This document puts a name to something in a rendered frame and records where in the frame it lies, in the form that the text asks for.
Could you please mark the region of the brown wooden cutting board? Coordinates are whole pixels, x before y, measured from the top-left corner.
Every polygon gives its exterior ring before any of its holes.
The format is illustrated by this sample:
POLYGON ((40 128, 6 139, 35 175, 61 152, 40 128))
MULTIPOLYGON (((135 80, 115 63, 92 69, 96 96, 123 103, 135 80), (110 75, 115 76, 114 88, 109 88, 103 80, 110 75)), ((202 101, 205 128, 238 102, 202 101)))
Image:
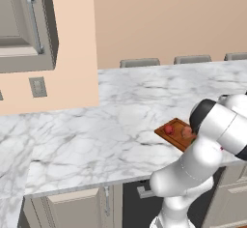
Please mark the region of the brown wooden cutting board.
POLYGON ((191 138, 183 138, 181 136, 181 131, 184 127, 190 127, 190 126, 188 124, 186 124, 183 120, 181 120, 179 118, 174 118, 173 120, 169 121, 168 123, 157 128, 154 132, 158 136, 160 136, 161 138, 163 138, 164 140, 166 140, 167 142, 169 142, 170 144, 172 144, 173 146, 175 146, 176 148, 178 148, 179 150, 184 152, 192 144, 192 142, 196 138, 195 133, 193 133, 193 136, 191 138), (174 127, 174 133, 173 134, 166 134, 165 133, 164 127, 166 125, 171 125, 174 127))

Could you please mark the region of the pinkish brown onion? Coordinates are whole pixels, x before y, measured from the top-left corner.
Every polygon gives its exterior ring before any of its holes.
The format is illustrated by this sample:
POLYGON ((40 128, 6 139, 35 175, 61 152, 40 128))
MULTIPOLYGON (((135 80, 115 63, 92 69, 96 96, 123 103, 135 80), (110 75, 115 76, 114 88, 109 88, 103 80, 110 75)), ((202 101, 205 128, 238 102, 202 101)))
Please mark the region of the pinkish brown onion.
POLYGON ((191 138, 193 136, 192 128, 191 127, 184 127, 181 131, 181 136, 183 138, 191 138))

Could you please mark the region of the grey chair back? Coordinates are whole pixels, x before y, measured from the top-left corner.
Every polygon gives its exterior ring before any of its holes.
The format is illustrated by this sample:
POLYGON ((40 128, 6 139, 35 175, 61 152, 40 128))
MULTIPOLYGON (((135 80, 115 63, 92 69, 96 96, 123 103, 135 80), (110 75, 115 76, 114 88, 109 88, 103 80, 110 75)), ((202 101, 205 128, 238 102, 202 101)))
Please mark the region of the grey chair back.
POLYGON ((247 52, 227 53, 224 58, 225 61, 247 60, 247 52))
POLYGON ((160 61, 158 58, 141 58, 141 59, 126 59, 121 60, 121 68, 136 68, 136 67, 148 67, 159 66, 160 61))
POLYGON ((205 63, 210 61, 211 61, 211 57, 209 55, 177 56, 174 60, 174 64, 175 65, 193 64, 193 63, 205 63))

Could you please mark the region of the beige base cupboard door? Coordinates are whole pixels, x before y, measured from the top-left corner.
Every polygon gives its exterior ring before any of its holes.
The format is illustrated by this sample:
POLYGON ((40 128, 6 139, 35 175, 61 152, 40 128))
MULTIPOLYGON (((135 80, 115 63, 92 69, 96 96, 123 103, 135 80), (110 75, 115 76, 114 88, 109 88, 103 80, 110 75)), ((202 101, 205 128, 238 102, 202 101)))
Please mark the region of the beige base cupboard door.
POLYGON ((101 228, 99 189, 47 197, 55 228, 101 228))
POLYGON ((247 227, 247 163, 228 166, 215 190, 202 228, 247 227))

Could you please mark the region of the grey wall cupboard door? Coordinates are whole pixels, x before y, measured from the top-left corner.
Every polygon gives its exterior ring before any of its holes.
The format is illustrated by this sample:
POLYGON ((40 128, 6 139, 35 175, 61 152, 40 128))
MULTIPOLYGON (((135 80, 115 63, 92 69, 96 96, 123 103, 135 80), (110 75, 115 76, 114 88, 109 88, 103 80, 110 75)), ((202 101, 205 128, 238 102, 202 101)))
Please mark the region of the grey wall cupboard door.
POLYGON ((26 0, 0 0, 0 73, 53 71, 59 38, 53 0, 35 0, 43 54, 36 51, 26 0))

